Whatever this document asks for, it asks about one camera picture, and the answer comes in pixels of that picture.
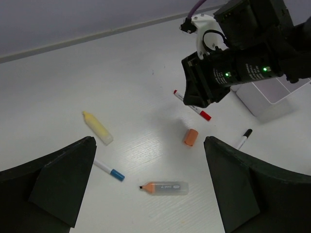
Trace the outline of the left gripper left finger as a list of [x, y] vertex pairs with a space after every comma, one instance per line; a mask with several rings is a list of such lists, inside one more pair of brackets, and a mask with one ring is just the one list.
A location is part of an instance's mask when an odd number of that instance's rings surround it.
[[0, 173], [2, 233], [68, 233], [75, 227], [96, 153], [87, 136]]

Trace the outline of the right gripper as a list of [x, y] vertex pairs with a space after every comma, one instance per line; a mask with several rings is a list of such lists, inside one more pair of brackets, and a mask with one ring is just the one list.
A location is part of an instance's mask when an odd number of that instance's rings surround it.
[[181, 61], [186, 78], [183, 103], [206, 108], [220, 102], [230, 92], [230, 87], [241, 83], [237, 68], [240, 52], [225, 49], [204, 55], [202, 60], [197, 53], [184, 58]]

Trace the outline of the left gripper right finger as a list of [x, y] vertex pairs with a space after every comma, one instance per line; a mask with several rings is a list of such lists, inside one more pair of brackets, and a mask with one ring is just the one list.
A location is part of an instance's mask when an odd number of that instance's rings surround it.
[[214, 136], [204, 142], [227, 233], [309, 233], [311, 177], [243, 153]]

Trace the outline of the red cap white marker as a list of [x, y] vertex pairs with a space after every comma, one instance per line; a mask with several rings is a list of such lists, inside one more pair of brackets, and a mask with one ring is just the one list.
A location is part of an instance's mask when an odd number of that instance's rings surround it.
[[[174, 90], [173, 94], [182, 102], [184, 102], [184, 96], [180, 94], [177, 90]], [[193, 111], [195, 111], [197, 114], [199, 114], [202, 118], [204, 118], [206, 121], [211, 120], [211, 116], [207, 114], [204, 110], [199, 109], [196, 106], [188, 105], [189, 108], [191, 108]]]

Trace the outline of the orange highlighter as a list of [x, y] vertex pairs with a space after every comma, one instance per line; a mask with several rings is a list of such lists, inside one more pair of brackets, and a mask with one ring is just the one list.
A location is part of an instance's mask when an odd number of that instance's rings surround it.
[[183, 143], [192, 147], [195, 144], [198, 135], [199, 133], [195, 129], [189, 129], [184, 136]]

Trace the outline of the black marker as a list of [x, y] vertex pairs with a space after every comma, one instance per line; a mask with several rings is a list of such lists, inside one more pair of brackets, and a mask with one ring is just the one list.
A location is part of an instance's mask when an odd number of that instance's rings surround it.
[[241, 147], [244, 145], [244, 143], [247, 141], [247, 139], [249, 138], [249, 136], [252, 134], [253, 130], [252, 129], [248, 129], [244, 135], [241, 137], [240, 141], [238, 142], [237, 146], [235, 147], [235, 149], [240, 150]]

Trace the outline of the blue cap white marker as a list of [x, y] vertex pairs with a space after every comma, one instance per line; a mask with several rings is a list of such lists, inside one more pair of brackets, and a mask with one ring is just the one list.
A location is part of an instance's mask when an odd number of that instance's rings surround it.
[[123, 174], [121, 174], [115, 169], [110, 168], [108, 165], [97, 159], [94, 160], [93, 164], [120, 182], [122, 182], [125, 179], [125, 176]]

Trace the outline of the yellow highlighter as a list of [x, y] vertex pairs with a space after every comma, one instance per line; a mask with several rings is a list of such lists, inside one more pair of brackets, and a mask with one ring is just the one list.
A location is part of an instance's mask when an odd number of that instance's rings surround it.
[[111, 133], [102, 125], [102, 123], [91, 113], [82, 111], [86, 125], [101, 139], [105, 145], [113, 142], [114, 138]]

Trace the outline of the clear tube orange tip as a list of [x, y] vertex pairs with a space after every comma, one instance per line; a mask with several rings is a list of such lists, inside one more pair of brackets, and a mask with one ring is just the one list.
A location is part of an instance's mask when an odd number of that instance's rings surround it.
[[182, 196], [189, 193], [189, 184], [181, 181], [149, 182], [139, 189], [156, 196]]

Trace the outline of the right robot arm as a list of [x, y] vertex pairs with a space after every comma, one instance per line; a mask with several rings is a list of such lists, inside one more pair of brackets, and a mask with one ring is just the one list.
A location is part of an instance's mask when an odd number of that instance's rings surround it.
[[182, 60], [185, 105], [206, 108], [235, 85], [311, 76], [311, 22], [294, 25], [281, 0], [231, 0], [213, 17], [190, 11], [180, 30], [197, 34], [197, 51]]

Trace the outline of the white compartment organizer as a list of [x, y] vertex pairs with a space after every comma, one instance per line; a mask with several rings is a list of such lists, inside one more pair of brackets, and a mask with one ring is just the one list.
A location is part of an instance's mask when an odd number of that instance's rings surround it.
[[310, 83], [310, 79], [302, 79], [291, 84], [283, 76], [235, 85], [231, 91], [259, 121], [269, 122], [293, 113], [296, 107], [289, 102], [289, 96]]

